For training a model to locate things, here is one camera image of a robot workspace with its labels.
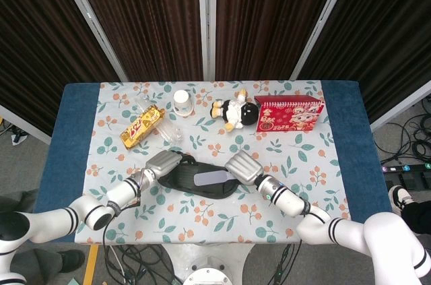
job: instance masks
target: white sneaker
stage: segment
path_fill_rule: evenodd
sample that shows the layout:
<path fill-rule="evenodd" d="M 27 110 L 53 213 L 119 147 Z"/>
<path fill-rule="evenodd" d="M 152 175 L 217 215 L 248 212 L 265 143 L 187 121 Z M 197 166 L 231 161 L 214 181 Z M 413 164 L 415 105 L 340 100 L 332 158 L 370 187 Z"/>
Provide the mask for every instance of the white sneaker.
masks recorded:
<path fill-rule="evenodd" d="M 399 216 L 401 216 L 401 211 L 403 211 L 407 204 L 414 202 L 409 192 L 399 185 L 392 186 L 391 189 L 389 189 L 389 201 L 391 202 L 393 213 Z"/>

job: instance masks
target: brown curtain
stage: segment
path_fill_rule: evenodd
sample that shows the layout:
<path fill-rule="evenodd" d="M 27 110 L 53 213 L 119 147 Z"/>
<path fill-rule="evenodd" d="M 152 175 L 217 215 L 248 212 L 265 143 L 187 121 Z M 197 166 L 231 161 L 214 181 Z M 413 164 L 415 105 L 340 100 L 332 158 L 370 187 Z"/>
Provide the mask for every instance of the brown curtain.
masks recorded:
<path fill-rule="evenodd" d="M 370 121 L 431 80 L 431 0 L 338 0 L 300 79 L 358 80 Z"/>
<path fill-rule="evenodd" d="M 217 80 L 287 79 L 326 0 L 217 0 Z"/>
<path fill-rule="evenodd" d="M 202 80 L 199 0 L 89 0 L 130 80 Z"/>
<path fill-rule="evenodd" d="M 117 81 L 73 0 L 0 0 L 0 104 L 51 134 L 64 85 Z"/>

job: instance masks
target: white cup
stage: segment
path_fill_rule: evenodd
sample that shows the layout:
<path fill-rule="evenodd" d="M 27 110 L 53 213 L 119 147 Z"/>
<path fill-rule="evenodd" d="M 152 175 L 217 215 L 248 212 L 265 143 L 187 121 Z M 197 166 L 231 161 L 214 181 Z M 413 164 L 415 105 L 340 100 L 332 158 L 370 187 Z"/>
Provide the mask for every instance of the white cup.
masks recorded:
<path fill-rule="evenodd" d="M 187 117 L 193 112 L 193 103 L 187 91 L 178 90 L 174 93 L 174 112 L 180 117 Z"/>

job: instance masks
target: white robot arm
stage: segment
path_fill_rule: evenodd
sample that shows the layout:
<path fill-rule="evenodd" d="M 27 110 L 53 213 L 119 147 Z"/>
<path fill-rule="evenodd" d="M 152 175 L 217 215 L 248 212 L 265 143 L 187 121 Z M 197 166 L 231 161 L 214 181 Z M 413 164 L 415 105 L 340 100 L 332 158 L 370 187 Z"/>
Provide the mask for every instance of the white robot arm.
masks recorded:
<path fill-rule="evenodd" d="M 264 175 L 262 166 L 240 151 L 226 168 L 243 184 L 256 185 L 258 191 L 287 215 L 302 215 L 296 231 L 311 245 L 336 243 L 371 256 L 376 285 L 421 284 L 418 278 L 431 269 L 431 259 L 423 246 L 396 214 L 382 212 L 365 223 L 329 214 L 299 198 L 275 177 Z"/>
<path fill-rule="evenodd" d="M 94 197 L 83 195 L 67 208 L 39 214 L 21 212 L 0 213 L 0 284 L 25 284 L 26 279 L 10 272 L 16 250 L 27 240 L 45 243 L 76 231 L 80 221 L 92 230 L 104 228 L 113 216 L 118 216 L 141 191 L 168 174 L 182 156 L 164 150 L 147 161 L 145 168 L 119 183 L 106 194 L 108 203 L 102 205 Z"/>

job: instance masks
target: stuffed toy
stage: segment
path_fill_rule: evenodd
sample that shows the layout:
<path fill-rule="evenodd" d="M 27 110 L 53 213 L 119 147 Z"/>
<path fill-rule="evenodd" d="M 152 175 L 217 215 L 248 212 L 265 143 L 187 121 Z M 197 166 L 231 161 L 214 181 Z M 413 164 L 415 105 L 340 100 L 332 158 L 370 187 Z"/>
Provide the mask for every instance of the stuffed toy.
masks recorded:
<path fill-rule="evenodd" d="M 245 125 L 252 125 L 259 118 L 259 109 L 256 104 L 246 102 L 247 91 L 243 88 L 236 100 L 217 101 L 211 107 L 211 117 L 223 117 L 224 128 L 227 132 L 241 129 Z"/>

